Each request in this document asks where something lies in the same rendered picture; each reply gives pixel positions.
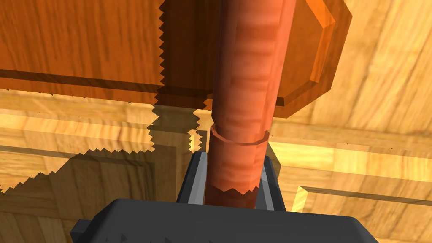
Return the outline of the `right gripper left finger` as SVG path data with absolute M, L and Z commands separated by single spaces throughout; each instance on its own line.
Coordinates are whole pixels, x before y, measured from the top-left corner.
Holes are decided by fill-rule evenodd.
M 190 159 L 176 202 L 196 205 L 203 204 L 206 176 L 207 153 L 196 151 Z

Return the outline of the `red-brown wooden handle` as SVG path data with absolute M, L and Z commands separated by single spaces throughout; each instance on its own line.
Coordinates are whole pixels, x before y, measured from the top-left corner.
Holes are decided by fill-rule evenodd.
M 273 117 L 329 91 L 344 0 L 222 0 L 205 205 L 254 208 Z

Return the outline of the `orange-brown wooden panel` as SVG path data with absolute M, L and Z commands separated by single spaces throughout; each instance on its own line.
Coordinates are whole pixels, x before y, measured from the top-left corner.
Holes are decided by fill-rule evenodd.
M 220 0 L 0 0 L 0 89 L 211 109 Z

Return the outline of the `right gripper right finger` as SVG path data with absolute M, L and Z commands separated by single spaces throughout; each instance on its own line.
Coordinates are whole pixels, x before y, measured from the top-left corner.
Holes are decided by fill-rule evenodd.
M 268 156 L 264 159 L 255 208 L 286 211 L 273 163 Z

